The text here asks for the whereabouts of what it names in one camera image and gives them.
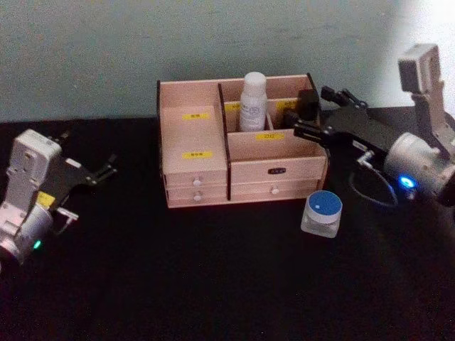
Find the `wooden drawer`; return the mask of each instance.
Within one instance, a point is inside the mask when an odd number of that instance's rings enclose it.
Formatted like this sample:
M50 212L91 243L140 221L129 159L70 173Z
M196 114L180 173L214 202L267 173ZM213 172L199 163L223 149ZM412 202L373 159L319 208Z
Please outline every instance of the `wooden drawer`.
M196 202L194 199L184 198L184 199L169 199L168 207L177 208L177 207L194 207L194 206L210 206L210 205L224 205L229 204L230 201L226 200L226 197L202 197L200 201Z
M227 156L218 87L211 82L162 82L161 167L166 186L225 183Z
M164 181L167 188L198 188L212 185L226 184L228 173L226 170L212 170L195 173L165 174Z
M270 183L243 183L232 185L232 194L248 193L270 193L275 196L281 192L314 189L318 185L318 180L293 180L293 181L273 181Z
M325 162L324 157L232 162L232 183L320 179ZM285 172L273 174L274 171Z
M167 195L170 200L186 199L198 203L206 197L226 198L227 186L215 186L206 188L175 188L168 189Z
M265 193L242 193L232 194L232 202L258 202L286 199L303 199L314 192L314 188L301 188L294 190L282 190L277 194Z
M292 129L229 133L227 137L233 184L323 177L325 151L295 137Z

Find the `black tablecloth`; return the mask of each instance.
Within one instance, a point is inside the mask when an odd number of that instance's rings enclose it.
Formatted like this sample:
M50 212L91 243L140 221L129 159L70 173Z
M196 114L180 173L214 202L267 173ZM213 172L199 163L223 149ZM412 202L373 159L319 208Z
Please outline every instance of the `black tablecloth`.
M12 139L70 129L66 156L118 174L77 190L80 220L0 283L1 340L453 339L455 229L423 200L387 210L348 187L331 150L340 230L300 230L304 200L168 210L154 119L2 124ZM6 176L1 179L5 189Z

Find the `wooden organizer box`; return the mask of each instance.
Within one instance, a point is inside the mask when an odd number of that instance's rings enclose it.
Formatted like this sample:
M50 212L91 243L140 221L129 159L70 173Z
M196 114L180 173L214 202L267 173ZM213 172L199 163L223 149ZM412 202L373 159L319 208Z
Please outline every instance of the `wooden organizer box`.
M280 129L310 75L267 78L266 130L238 131L243 79L158 81L161 173L169 207L305 198L321 189L327 155Z

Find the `blue led light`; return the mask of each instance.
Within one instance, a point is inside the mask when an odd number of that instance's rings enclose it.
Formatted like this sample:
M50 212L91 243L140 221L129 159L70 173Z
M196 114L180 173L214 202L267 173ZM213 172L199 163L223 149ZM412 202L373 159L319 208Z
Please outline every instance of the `blue led light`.
M33 245L33 250L36 250L37 248L39 248L41 246L41 240L37 240L35 245Z
M404 188L414 188L416 183L413 179L408 178L407 176L400 176L400 183Z

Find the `drawer knob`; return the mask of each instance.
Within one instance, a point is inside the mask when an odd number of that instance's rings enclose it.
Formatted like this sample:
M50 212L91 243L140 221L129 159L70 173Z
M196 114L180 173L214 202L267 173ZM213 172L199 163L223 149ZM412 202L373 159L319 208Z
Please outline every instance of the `drawer knob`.
M195 178L193 180L193 186L200 186L202 185L202 181L199 180L199 178Z
M279 189L277 186L273 186L272 189L270 190L270 193L275 195L279 193Z
M201 201L202 200L202 193L201 192L194 193L193 199L194 199L194 201Z

